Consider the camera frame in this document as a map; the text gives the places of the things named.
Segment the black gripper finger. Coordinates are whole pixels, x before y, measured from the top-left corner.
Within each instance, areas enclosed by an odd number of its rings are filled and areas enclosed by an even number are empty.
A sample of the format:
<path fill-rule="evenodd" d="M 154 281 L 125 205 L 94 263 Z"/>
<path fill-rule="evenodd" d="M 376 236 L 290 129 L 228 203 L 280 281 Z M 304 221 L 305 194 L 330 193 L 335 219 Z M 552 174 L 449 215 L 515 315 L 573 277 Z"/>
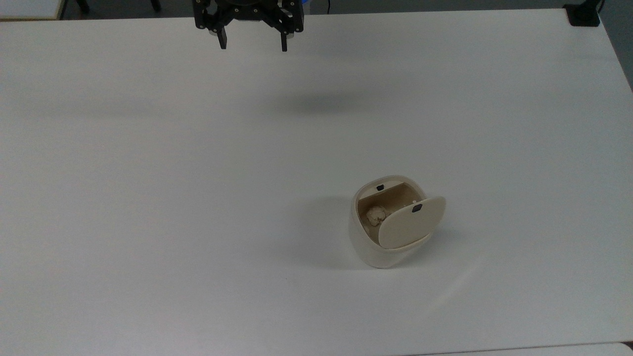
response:
<path fill-rule="evenodd" d="M 282 51 L 287 52 L 288 40 L 304 30 L 303 3 L 271 3 L 267 14 L 271 18 L 271 27 L 280 33 Z"/>
<path fill-rule="evenodd" d="M 217 4 L 193 4 L 193 16 L 196 27 L 215 36 L 222 49 L 227 47 L 225 32 L 225 10 Z"/>

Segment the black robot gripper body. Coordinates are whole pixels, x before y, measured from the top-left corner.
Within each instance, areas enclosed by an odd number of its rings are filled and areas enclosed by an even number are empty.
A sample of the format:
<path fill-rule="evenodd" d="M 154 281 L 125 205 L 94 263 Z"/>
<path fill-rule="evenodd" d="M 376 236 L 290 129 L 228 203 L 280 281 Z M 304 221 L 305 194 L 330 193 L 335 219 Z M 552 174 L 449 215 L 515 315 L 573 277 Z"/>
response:
<path fill-rule="evenodd" d="M 293 25 L 292 0 L 205 0 L 204 25 L 228 25 L 232 20 Z"/>

